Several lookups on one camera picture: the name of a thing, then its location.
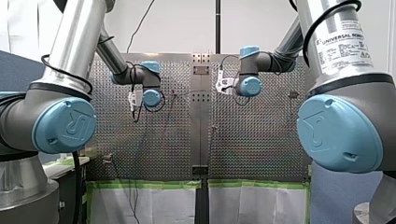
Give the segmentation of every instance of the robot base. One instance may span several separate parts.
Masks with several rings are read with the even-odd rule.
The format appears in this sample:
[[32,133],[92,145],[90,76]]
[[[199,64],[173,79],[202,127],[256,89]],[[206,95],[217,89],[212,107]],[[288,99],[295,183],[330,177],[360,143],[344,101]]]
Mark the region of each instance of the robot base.
[[49,181],[47,189],[33,197],[0,206],[4,224],[57,224],[59,222],[58,183]]

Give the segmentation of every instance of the silver arm segment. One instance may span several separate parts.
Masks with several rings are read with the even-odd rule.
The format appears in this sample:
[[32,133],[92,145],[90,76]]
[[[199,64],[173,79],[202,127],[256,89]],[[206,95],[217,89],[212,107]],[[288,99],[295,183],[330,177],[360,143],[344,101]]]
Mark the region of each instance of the silver arm segment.
[[108,35],[105,27],[102,27],[96,52],[113,75],[122,74],[128,69],[128,64],[122,58],[114,42],[109,38],[111,37]]

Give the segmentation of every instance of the metal frame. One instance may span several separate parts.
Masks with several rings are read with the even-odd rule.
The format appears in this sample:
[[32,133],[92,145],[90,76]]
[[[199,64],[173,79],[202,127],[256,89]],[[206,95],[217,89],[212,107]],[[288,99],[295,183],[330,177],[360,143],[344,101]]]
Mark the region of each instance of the metal frame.
[[[247,172],[252,171],[251,169],[245,169],[244,167],[238,167],[243,165],[247,160],[254,160],[254,156],[257,156],[257,153],[253,153],[257,151],[257,149],[262,148],[262,146],[257,144],[266,144],[266,140],[264,141],[257,141],[258,136],[251,136],[243,141],[256,141],[256,145],[252,146],[252,149],[244,149],[247,151],[247,154],[243,154],[240,152],[239,156],[247,157],[242,159],[242,163],[232,162],[229,165],[232,166],[228,171],[228,175],[222,173],[223,171],[227,171],[227,169],[223,169],[224,165],[226,164],[215,164],[214,162],[219,159],[219,157],[210,157],[213,154],[213,128],[215,126],[231,125],[230,127],[233,128],[233,134],[235,133],[244,133],[245,126],[240,126],[240,118],[239,116],[234,116],[234,118],[229,119],[231,123],[228,124],[221,124],[218,125],[219,120],[214,120],[218,118],[219,113],[229,113],[230,111],[220,111],[216,110],[214,104],[221,103],[220,106],[231,108],[232,113],[238,113],[238,107],[234,106],[234,102],[232,100],[232,96],[223,96],[219,93],[214,92],[215,87],[214,83],[216,83],[216,71],[219,62],[225,57],[225,55],[210,55],[210,54],[124,54],[122,55],[126,61],[131,61],[134,63],[142,62],[142,61],[158,61],[160,62],[161,66],[166,66],[164,71],[162,71],[162,79],[163,79],[163,90],[167,94],[167,104],[164,108],[164,111],[158,115],[150,115],[145,114],[143,111],[141,114],[141,123],[134,124],[132,121],[132,115],[130,112],[130,108],[128,107],[129,104],[127,103],[127,92],[129,91],[128,86],[116,86],[113,85],[109,79],[110,71],[106,68],[105,64],[101,61],[98,61],[97,58],[94,62],[92,68],[92,77],[94,86],[102,85],[99,89],[94,89],[93,94],[93,105],[97,108],[98,116],[99,116],[99,125],[98,125],[98,134],[96,135],[95,141],[96,142],[105,142],[105,141],[112,141],[112,145],[109,145],[113,148],[105,148],[106,154],[103,154],[103,151],[98,151],[98,158],[94,160],[91,169],[89,169],[89,179],[100,180],[100,179],[111,179],[117,177],[114,167],[109,167],[108,164],[103,164],[101,159],[103,156],[107,156],[107,154],[113,153],[114,161],[119,163],[120,170],[123,173],[121,177],[124,178],[143,178],[148,180],[185,180],[185,179],[207,179],[207,178],[250,178],[250,179],[267,179],[267,180],[279,180],[279,181],[295,181],[295,182],[304,182],[308,180],[308,164],[310,164],[310,159],[305,156],[304,151],[302,150],[301,146],[298,143],[298,137],[296,137],[296,131],[294,131],[294,120],[297,118],[297,109],[299,104],[304,100],[304,75],[308,73],[308,68],[305,67],[303,60],[300,58],[298,60],[297,71],[295,73],[290,74],[283,74],[281,77],[276,77],[273,74],[261,74],[261,78],[264,85],[264,93],[257,99],[252,100],[252,104],[250,105],[250,109],[257,110],[257,113],[262,113],[263,119],[282,119],[281,117],[277,117],[277,114],[268,114],[268,111],[265,109],[274,106],[271,111],[276,110],[285,110],[285,108],[289,109],[286,105],[288,99],[284,99],[282,102],[278,102],[277,105],[271,105],[274,100],[278,100],[279,98],[274,98],[271,100],[266,100],[266,98],[271,97],[273,94],[268,94],[267,91],[273,91],[277,88],[276,85],[289,85],[289,86],[296,86],[294,89],[299,88],[299,98],[296,100],[297,102],[293,102],[293,118],[292,122],[285,123],[285,125],[289,125],[288,129],[291,129],[292,133],[294,134],[292,141],[288,140],[287,137],[283,137],[284,142],[280,142],[278,146],[288,146],[287,152],[292,150],[293,153],[301,158],[299,161],[294,163],[295,167],[294,170],[290,170],[292,175],[286,174],[289,170],[289,166],[285,166],[284,164],[288,163],[283,158],[285,155],[284,153],[279,154],[272,154],[274,157],[274,166],[273,169],[283,169],[282,172],[272,172],[272,175],[266,175],[265,172],[269,172],[269,170],[265,170],[259,166],[253,168],[255,172],[248,174]],[[224,63],[224,69],[235,69],[238,67],[239,62],[237,60],[229,61],[229,59]],[[177,144],[186,144],[187,142],[190,143],[189,147],[189,157],[190,159],[186,161],[184,159],[180,166],[177,165],[178,161],[173,161],[172,158],[167,155],[166,158],[161,158],[161,153],[171,153],[172,148],[167,148],[165,151],[155,150],[152,149],[150,151],[151,157],[146,157],[145,160],[142,160],[140,163],[144,167],[136,167],[139,166],[139,163],[136,163],[137,155],[131,152],[130,147],[136,146],[135,141],[138,141],[135,135],[138,133],[144,133],[145,125],[144,121],[146,119],[150,119],[154,123],[151,123],[148,127],[151,131],[155,131],[155,127],[164,126],[164,119],[166,116],[166,110],[168,110],[170,104],[172,103],[172,92],[171,89],[175,88],[177,90],[177,94],[182,94],[184,97],[183,102],[175,103],[175,106],[182,106],[179,107],[178,110],[180,111],[180,115],[182,118],[178,121],[177,124],[171,125],[166,124],[169,126],[167,132],[171,132],[170,135],[166,135],[167,142],[173,142],[172,146],[177,146]],[[101,116],[107,116],[107,118],[111,118],[112,120],[102,120]],[[255,119],[260,119],[261,116],[255,116]],[[106,122],[107,126],[111,126],[106,130],[102,130],[103,127],[102,122]],[[177,129],[177,125],[183,127],[182,129]],[[278,127],[274,126],[271,130],[273,132],[276,131]],[[266,132],[266,129],[258,130],[260,132]],[[109,139],[108,136],[105,136],[103,132],[107,132],[106,134],[111,134],[112,139]],[[176,141],[180,141],[180,136],[184,139],[184,143],[177,143]],[[164,139],[153,138],[151,139],[150,144],[152,147],[170,147],[171,145],[165,145],[163,142]],[[187,153],[187,149],[182,149],[182,153]],[[227,151],[227,148],[221,148],[220,152]],[[124,152],[122,160],[118,159],[117,153]],[[266,151],[263,151],[261,155],[266,156]],[[161,167],[160,174],[155,174],[155,169]],[[235,169],[240,169],[244,173],[235,173]]]
[[[211,167],[211,164],[215,164],[214,160],[219,157],[213,157],[213,152],[211,148],[213,147],[214,139],[214,129],[221,128],[217,124],[216,118],[219,113],[224,113],[227,111],[218,110],[214,104],[217,104],[217,97],[220,93],[216,92],[216,72],[219,66],[219,62],[226,55],[211,55],[211,54],[124,54],[122,57],[126,61],[133,63],[140,63],[142,61],[158,61],[160,62],[162,77],[162,90],[167,95],[167,104],[164,108],[165,111],[159,112],[159,114],[146,114],[142,112],[141,123],[133,124],[132,116],[130,112],[129,105],[127,103],[127,92],[130,87],[128,86],[116,86],[113,85],[109,79],[111,75],[110,70],[105,66],[103,62],[97,58],[92,67],[92,82],[94,83],[94,94],[92,104],[97,109],[98,113],[98,134],[91,143],[91,148],[97,150],[97,158],[91,162],[89,165],[88,179],[89,180],[101,180],[101,179],[112,179],[116,177],[120,178],[140,178],[148,180],[201,180],[202,186],[196,191],[196,224],[204,224],[209,222],[209,194],[208,194],[208,178],[251,178],[251,179],[270,179],[270,180],[280,180],[280,181],[296,181],[296,182],[306,182],[308,181],[308,164],[310,160],[305,156],[304,151],[300,145],[296,145],[295,150],[299,155],[303,157],[300,161],[302,166],[296,169],[299,172],[295,172],[297,175],[293,176],[270,176],[263,175],[263,173],[255,172],[250,175],[246,174],[229,174],[223,175],[219,174],[221,167]],[[291,73],[284,74],[282,76],[294,76],[295,79],[292,83],[286,83],[291,86],[299,87],[299,103],[304,100],[305,86],[304,86],[304,76],[302,79],[296,79],[302,76],[301,73],[307,74],[308,69],[304,66],[302,59],[298,60],[299,65],[297,66],[297,71],[299,74]],[[239,61],[236,59],[227,60],[224,63],[224,69],[230,69],[239,67]],[[276,85],[285,84],[288,80],[284,77],[274,77],[273,74],[261,74],[263,79],[264,88],[266,85],[272,86],[269,90],[273,90]],[[172,94],[179,94],[183,96],[184,100],[182,102],[175,103],[172,99]],[[225,100],[221,102],[221,106],[231,106],[233,107],[234,102],[232,96],[221,95]],[[265,99],[265,91],[260,96],[260,98],[255,99],[251,102],[252,104],[262,103],[261,100]],[[294,108],[299,107],[299,103],[296,103]],[[167,121],[163,122],[163,117],[166,116],[169,107],[175,104],[180,112],[178,114],[180,118],[174,119],[177,122],[175,125],[169,124]],[[267,107],[254,107],[254,109],[263,109]],[[144,121],[151,120],[150,126],[146,126]],[[233,122],[237,123],[238,116],[233,117]],[[295,122],[288,123],[290,128],[293,128]],[[164,132],[158,132],[159,127],[168,127],[167,132],[171,134],[166,135],[166,140],[162,137],[155,138],[156,134],[164,134]],[[243,133],[244,130],[241,127],[234,127],[234,130],[238,133]],[[146,148],[148,155],[145,160],[138,162],[139,154],[134,154],[133,150],[136,146],[135,142],[139,142],[139,138],[136,134],[148,134],[154,137],[150,139],[151,146],[154,148]],[[178,142],[180,136],[185,138],[183,142]],[[101,143],[106,143],[106,141],[111,141],[111,144],[107,144],[109,148],[101,148]],[[166,157],[161,158],[161,156],[166,156],[166,153],[171,153],[174,149],[170,148],[170,145],[166,145],[163,141],[174,143],[173,146],[178,146],[187,144],[189,157],[180,161],[178,158]],[[179,153],[186,154],[187,149],[182,147]],[[254,158],[249,157],[249,149],[246,149],[247,159]],[[274,163],[284,162],[281,158],[283,154],[275,154]],[[241,169],[243,167],[238,167],[238,162],[230,163],[233,169]],[[256,166],[256,171],[261,169],[261,167]]]

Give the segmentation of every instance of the metal bracket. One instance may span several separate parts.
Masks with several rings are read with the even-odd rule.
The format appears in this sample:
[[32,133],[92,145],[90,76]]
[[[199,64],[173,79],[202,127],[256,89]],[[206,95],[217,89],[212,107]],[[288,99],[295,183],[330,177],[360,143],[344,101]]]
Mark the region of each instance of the metal bracket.
[[194,75],[209,76],[209,66],[194,66],[192,73]]
[[288,96],[290,99],[297,99],[299,95],[300,93],[298,93],[297,91],[290,91]]
[[207,165],[193,165],[192,166],[193,175],[208,175],[209,169]]

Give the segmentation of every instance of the stainless steel panel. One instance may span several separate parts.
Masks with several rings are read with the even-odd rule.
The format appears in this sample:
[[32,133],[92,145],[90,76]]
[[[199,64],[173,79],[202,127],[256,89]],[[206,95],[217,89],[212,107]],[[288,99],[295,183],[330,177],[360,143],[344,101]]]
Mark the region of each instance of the stainless steel panel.
[[[263,93],[241,107],[232,96],[215,92],[224,55],[210,55],[210,63],[205,59],[211,76],[193,74],[193,65],[203,63],[202,55],[123,55],[133,63],[156,60],[161,66],[166,106],[156,114],[143,109],[138,123],[133,123],[127,99],[130,87],[112,84],[110,71],[95,60],[92,103],[99,123],[89,179],[186,180],[192,179],[193,165],[209,163],[210,178],[307,180],[310,160],[295,127],[308,74],[303,60],[293,73],[261,74]],[[233,77],[238,67],[238,61],[227,60],[225,74]],[[290,91],[299,97],[290,99]],[[102,157],[110,153],[114,164],[103,164]]]
[[[92,68],[92,104],[98,115],[97,158],[88,169],[89,179],[142,178],[149,180],[191,179],[191,55],[124,55],[126,60],[160,62],[166,105],[158,113],[142,109],[133,122],[128,102],[130,86],[110,81],[106,65],[95,60]],[[113,154],[113,163],[102,157]]]
[[[304,61],[299,58],[292,73],[260,74],[262,94],[240,106],[233,97],[215,92],[222,57],[212,56],[209,178],[306,181],[310,160],[296,132],[308,74]],[[224,63],[227,77],[234,77],[238,68],[239,62]],[[299,97],[290,99],[290,91]]]

